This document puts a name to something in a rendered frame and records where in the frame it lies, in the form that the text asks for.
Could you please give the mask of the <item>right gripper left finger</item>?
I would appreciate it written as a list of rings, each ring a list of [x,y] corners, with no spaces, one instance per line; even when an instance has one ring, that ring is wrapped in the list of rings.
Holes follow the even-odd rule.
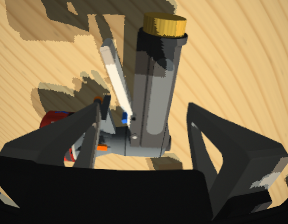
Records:
[[[99,103],[92,103],[71,116],[8,141],[3,145],[0,156],[66,167],[64,156],[68,149],[87,131],[72,167],[93,169],[99,144],[100,123]]]

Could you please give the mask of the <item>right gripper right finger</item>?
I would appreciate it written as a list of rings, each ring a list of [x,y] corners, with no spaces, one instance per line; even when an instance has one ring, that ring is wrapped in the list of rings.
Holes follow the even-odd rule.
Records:
[[[188,103],[187,129],[192,167],[203,172],[207,180],[213,218],[230,197],[268,190],[288,164],[288,152],[278,141],[195,103]],[[218,175],[201,132],[221,153]]]

